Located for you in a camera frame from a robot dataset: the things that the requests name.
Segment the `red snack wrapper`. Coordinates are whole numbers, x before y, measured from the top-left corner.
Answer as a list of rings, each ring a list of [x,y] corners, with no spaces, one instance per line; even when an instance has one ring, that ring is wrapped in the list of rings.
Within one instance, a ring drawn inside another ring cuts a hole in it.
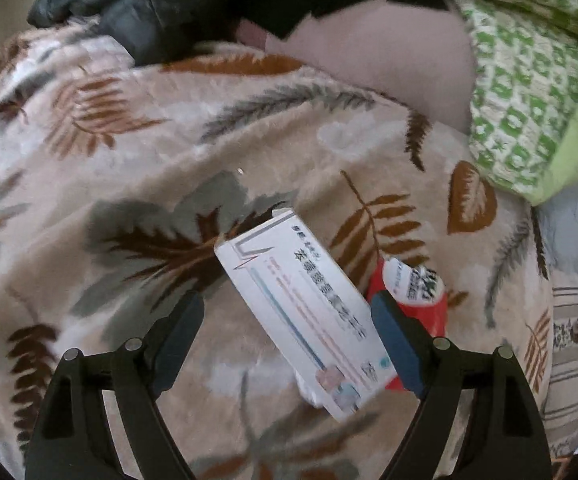
[[[395,370],[390,390],[422,398],[433,374],[434,342],[446,338],[448,298],[440,275],[426,266],[382,259],[371,275],[367,302],[385,357]]]

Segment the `white medicine box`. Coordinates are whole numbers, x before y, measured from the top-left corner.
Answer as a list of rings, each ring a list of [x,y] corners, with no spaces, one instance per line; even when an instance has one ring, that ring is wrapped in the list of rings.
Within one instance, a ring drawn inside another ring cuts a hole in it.
[[[307,392],[339,422],[396,376],[370,307],[291,209],[233,238],[216,258]]]

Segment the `striped beige pillow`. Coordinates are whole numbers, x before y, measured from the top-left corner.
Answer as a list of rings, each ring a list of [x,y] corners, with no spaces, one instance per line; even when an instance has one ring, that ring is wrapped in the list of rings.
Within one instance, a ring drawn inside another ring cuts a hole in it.
[[[544,406],[551,454],[578,451],[578,275],[551,272],[554,295],[554,348]]]

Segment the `leaf patterned bed blanket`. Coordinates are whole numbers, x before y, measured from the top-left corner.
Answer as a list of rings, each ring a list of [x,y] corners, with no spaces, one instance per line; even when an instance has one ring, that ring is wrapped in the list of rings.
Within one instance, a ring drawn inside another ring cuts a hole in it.
[[[88,25],[0,51],[0,462],[24,451],[66,350],[144,335],[187,290],[205,318],[159,406],[201,479],[376,479],[417,402],[385,391],[347,422],[300,396],[213,247],[291,208],[365,288],[379,257],[440,274],[448,338],[509,344],[537,401],[552,295],[530,206],[467,138],[291,58],[221,44],[138,68]]]

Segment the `green patterned quilt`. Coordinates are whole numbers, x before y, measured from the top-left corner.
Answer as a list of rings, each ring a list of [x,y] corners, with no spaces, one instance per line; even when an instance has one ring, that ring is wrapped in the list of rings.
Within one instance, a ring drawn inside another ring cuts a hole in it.
[[[578,0],[453,0],[475,58],[469,150],[533,205],[578,181]]]

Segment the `pink bed sheet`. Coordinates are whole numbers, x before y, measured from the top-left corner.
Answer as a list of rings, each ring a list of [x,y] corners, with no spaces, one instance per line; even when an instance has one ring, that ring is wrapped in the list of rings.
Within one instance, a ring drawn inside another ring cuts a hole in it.
[[[475,60],[455,6],[368,0],[323,18],[308,15],[285,39],[248,21],[240,22],[235,38],[383,93],[462,133],[470,130]]]

